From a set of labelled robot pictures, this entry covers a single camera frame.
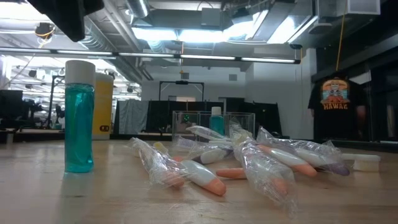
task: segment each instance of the graphic print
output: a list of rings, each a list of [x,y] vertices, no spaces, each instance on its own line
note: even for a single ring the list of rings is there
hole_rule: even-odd
[[[322,85],[322,100],[324,110],[347,110],[349,84],[344,80],[328,80]]]

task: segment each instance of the gray curtain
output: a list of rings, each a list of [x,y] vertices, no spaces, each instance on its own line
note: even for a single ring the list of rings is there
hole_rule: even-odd
[[[119,134],[138,134],[146,128],[148,101],[119,101]]]

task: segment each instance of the table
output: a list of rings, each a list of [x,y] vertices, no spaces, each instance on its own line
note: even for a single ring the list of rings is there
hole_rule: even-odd
[[[380,173],[296,173],[300,211],[290,220],[246,180],[224,180],[225,197],[192,183],[152,189],[126,143],[95,141],[89,174],[64,174],[63,141],[0,145],[0,223],[398,223],[398,154],[343,149],[380,155]]]

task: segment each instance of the t-shirt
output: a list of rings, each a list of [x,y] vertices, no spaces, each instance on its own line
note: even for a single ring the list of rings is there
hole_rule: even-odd
[[[358,138],[356,107],[366,94],[355,82],[333,78],[314,86],[308,108],[314,110],[314,139]]]

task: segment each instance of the clear plastic bottle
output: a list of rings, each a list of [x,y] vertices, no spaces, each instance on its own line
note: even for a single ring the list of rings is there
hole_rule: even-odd
[[[65,83],[65,172],[89,172],[94,167],[91,137],[95,66],[67,61]]]
[[[210,129],[224,135],[224,117],[219,106],[211,108]]]

